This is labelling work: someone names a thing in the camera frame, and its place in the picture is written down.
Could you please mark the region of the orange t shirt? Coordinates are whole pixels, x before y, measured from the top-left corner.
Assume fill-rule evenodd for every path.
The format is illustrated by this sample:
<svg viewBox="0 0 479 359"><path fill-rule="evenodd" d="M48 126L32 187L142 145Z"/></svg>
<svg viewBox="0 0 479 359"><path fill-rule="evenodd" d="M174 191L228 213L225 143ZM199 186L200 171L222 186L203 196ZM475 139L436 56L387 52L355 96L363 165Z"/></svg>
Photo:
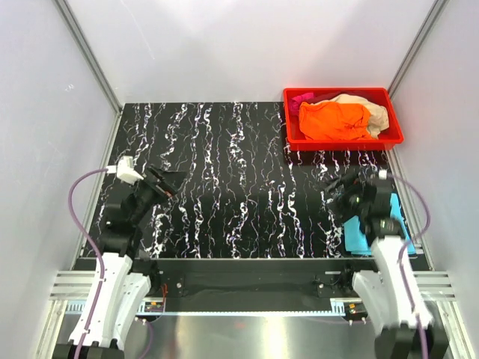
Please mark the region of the orange t shirt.
<svg viewBox="0 0 479 359"><path fill-rule="evenodd" d="M303 102L299 107L299 129L312 141L373 140L369 119L370 112L357 103Z"/></svg>

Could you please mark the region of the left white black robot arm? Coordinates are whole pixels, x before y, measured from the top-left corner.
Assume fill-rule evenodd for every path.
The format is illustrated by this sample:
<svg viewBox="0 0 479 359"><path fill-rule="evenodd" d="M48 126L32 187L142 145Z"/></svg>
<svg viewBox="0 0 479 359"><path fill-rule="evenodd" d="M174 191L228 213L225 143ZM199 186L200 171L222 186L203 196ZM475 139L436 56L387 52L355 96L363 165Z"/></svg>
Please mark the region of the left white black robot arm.
<svg viewBox="0 0 479 359"><path fill-rule="evenodd" d="M96 256L94 279L82 314L67 343L58 344L54 358L124 358L124 347L140 303L157 294L162 278L153 260L137 257L140 223L154 206L173 198L184 183L184 171L149 166L137 172L132 157L99 170L131 186L119 204L107 206L101 235L94 241L79 222L72 197L67 198L73 221Z"/></svg>

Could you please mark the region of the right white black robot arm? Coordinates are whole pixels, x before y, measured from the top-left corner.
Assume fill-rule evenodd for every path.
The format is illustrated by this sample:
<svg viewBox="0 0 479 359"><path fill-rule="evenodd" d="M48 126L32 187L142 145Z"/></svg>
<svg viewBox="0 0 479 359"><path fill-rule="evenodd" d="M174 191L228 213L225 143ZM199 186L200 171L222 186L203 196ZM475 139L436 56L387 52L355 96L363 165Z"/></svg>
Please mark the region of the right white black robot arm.
<svg viewBox="0 0 479 359"><path fill-rule="evenodd" d="M374 270L344 270L342 292L359 296L375 330L377 358L444 358L445 329L424 302L409 261L411 239L392 214L394 176L386 171L361 179L355 171L329 181L331 207L343 223L358 220L376 263Z"/></svg>

